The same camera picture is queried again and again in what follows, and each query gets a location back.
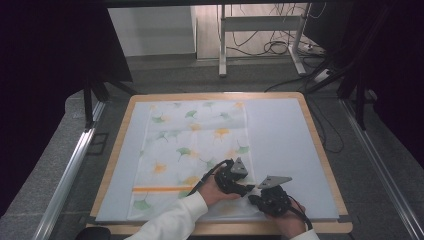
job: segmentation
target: orange stripe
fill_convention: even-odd
[[[134,187],[133,192],[179,192],[192,189],[193,187]]]

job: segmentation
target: white wall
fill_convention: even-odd
[[[125,56],[196,51],[194,7],[112,8],[109,15]]]

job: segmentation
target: white sleeve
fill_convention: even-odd
[[[300,235],[297,235],[294,238],[290,238],[290,240],[319,240],[319,238],[318,235],[315,233],[315,230],[311,229]]]
[[[208,212],[208,207],[199,192],[179,199],[156,218],[146,222],[140,230],[127,240],[187,239],[193,232],[195,222]]]

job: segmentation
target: metal frame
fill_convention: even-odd
[[[221,45],[219,52],[219,76],[227,75],[227,56],[225,33],[244,31],[296,31],[294,42],[288,46],[297,73],[306,75],[305,68],[299,58],[297,49],[305,27],[310,3],[306,5],[301,16],[255,16],[255,17],[226,17],[225,5],[221,5]]]
[[[352,108],[349,100],[340,100],[340,104],[346,112],[350,124],[352,125],[355,134],[361,142],[368,158],[370,159],[374,170],[380,178],[387,194],[393,202],[400,218],[402,219],[406,229],[413,240],[424,239],[424,231],[417,216],[412,210],[406,198],[399,190],[395,180],[392,178],[390,172],[387,170],[384,161],[381,159],[377,150],[374,147],[371,139],[365,130],[355,120],[355,110]]]
[[[84,159],[85,153],[87,152],[88,146],[90,145],[91,139],[93,138],[94,132],[96,131],[96,126],[103,112],[104,106],[105,103],[102,102],[98,102],[96,104],[93,112],[94,122],[92,128],[82,133],[53,197],[44,212],[43,218],[32,237],[33,240],[48,239],[50,237],[81,166],[82,160]]]

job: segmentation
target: human hand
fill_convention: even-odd
[[[299,204],[299,208],[296,201],[294,201],[293,199],[290,199],[290,201],[293,208],[301,212],[305,212],[304,206]],[[280,230],[281,234],[289,239],[306,232],[305,222],[290,210],[280,217],[273,217],[268,214],[266,214],[266,217],[272,220],[277,225],[278,230]]]
[[[209,176],[205,183],[200,187],[199,193],[202,195],[208,207],[221,200],[234,200],[240,198],[240,195],[236,193],[223,193],[216,184],[213,175]]]

